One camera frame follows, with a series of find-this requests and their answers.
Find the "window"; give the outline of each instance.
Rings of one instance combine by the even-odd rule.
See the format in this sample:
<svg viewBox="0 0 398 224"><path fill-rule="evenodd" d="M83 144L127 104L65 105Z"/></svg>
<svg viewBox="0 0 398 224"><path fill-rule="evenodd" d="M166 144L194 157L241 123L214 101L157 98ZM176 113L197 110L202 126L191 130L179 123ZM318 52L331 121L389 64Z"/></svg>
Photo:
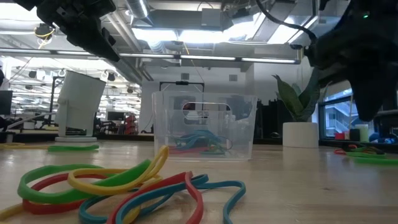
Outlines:
<svg viewBox="0 0 398 224"><path fill-rule="evenodd" d="M351 88L341 91L339 93L330 95L328 97L325 98L325 101L330 101L330 100L335 100L335 99L339 99L342 98L344 96L351 96L353 94L353 90Z"/></svg>
<svg viewBox="0 0 398 224"><path fill-rule="evenodd" d="M374 133L373 122L361 121L355 103L350 109L350 101L325 105L325 137L333 138L335 133L344 133L355 128L357 124L369 126L369 136Z"/></svg>

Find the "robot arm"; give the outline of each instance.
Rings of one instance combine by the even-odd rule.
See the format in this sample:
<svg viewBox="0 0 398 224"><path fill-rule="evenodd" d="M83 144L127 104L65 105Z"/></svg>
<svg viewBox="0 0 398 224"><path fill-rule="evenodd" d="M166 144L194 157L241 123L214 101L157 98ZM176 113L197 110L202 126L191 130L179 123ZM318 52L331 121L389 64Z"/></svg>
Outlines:
<svg viewBox="0 0 398 224"><path fill-rule="evenodd" d="M37 16L47 25L56 24L67 40L87 52L114 62L119 55L112 46L115 39L101 28L100 17L116 10L112 0L14 0L27 10L37 7Z"/></svg>
<svg viewBox="0 0 398 224"><path fill-rule="evenodd" d="M351 0L337 26L304 50L315 69L351 83L363 121L372 120L383 100L396 94L397 5L398 0Z"/></svg>

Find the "wooden table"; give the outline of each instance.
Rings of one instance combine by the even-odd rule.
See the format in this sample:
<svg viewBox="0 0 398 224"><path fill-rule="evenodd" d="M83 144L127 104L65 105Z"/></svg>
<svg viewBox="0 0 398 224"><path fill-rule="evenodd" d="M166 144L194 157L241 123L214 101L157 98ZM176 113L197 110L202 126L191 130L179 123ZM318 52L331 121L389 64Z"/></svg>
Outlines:
<svg viewBox="0 0 398 224"><path fill-rule="evenodd" d="M0 208L20 203L19 178L49 164L95 164L129 168L153 158L153 142L103 141L99 152L45 150L0 151ZM292 149L254 146L249 162L168 161L164 177L186 170L209 174L210 182L241 180L247 193L231 212L234 223L258 224L365 224L398 222L398 171L395 167L353 164L331 149ZM66 183L45 192L67 189ZM224 203L236 188L203 193L202 223L222 223ZM109 213L123 196L111 197L89 209L97 215ZM136 223L185 223L195 201L187 193L175 194L158 211ZM77 212L61 215L20 214L9 223L79 223Z"/></svg>

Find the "blue rubber band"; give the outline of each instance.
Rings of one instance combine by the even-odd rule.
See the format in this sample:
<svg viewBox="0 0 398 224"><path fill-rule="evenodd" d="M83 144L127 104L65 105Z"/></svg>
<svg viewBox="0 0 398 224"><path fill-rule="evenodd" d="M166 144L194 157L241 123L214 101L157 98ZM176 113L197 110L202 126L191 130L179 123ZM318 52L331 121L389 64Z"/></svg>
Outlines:
<svg viewBox="0 0 398 224"><path fill-rule="evenodd" d="M246 193L246 186L241 181L224 181L217 183L200 183L198 182L192 184L197 189L217 189L220 187L240 187L240 189L226 202L223 208L223 223L224 224L232 224L233 222L229 218L229 213L232 208L235 206L236 202ZM185 183L175 184L168 187L162 187L145 194L139 195L132 200L125 203L121 209L118 211L116 215L116 224L123 224L123 218L127 215L127 213L136 206L141 205L144 202L149 200L161 197L163 195L170 194L171 192L179 192L181 190L185 190Z"/></svg>
<svg viewBox="0 0 398 224"><path fill-rule="evenodd" d="M203 184L205 182L208 181L208 176L207 175L198 175L196 177L192 178L192 183L196 183L196 184ZM136 192L138 191L138 188L133 189L131 192ZM143 217L145 215L150 214L151 212L153 212L157 207L161 206L164 202L166 202L172 195L174 194L174 192L171 192L169 194L165 194L162 195L164 196L162 198L162 200L159 200L158 202L146 207L146 208L142 208L138 218ZM107 199L108 197L111 196L96 196L96 197L92 197L89 198L87 200L85 200L79 208L79 219L80 222L82 224L103 224L106 223L108 221L108 217L99 217L99 216L94 216L94 215L90 215L89 213L87 213L87 209L90 208L91 206L93 206L94 204Z"/></svg>

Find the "green rubber band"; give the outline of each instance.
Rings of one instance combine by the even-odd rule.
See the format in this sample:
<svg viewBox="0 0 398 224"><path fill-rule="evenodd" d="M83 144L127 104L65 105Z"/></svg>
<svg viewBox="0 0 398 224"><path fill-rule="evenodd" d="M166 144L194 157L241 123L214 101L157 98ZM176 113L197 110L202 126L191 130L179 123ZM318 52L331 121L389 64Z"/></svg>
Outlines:
<svg viewBox="0 0 398 224"><path fill-rule="evenodd" d="M147 159L144 162L141 162L140 164L129 170L126 170L120 174L112 175L107 179L99 180L93 184L103 187L114 187L130 183L131 181L137 179L149 167L149 164L150 160ZM27 172L21 177L21 181L19 182L18 186L18 195L23 199L29 200L31 202L52 203L52 204L69 203L93 197L94 195L92 194L81 192L76 189L64 190L62 192L57 192L57 193L43 193L33 190L27 186L29 182L37 180L41 177L45 177L46 175L56 174L59 172L65 172L75 169L93 169L93 168L101 169L103 167L96 165L89 165L89 164L71 164L65 166L43 166L34 169L32 171Z"/></svg>
<svg viewBox="0 0 398 224"><path fill-rule="evenodd" d="M99 145L92 146L49 146L49 152L63 152L63 151L92 151L99 149Z"/></svg>
<svg viewBox="0 0 398 224"><path fill-rule="evenodd" d="M386 155L385 154L370 154L370 153L365 153L365 152L346 152L347 156L351 157L364 157L364 158L373 158L373 159L385 159Z"/></svg>
<svg viewBox="0 0 398 224"><path fill-rule="evenodd" d="M359 164L379 164L379 165L398 165L398 159L375 159L375 158L354 158L355 163Z"/></svg>

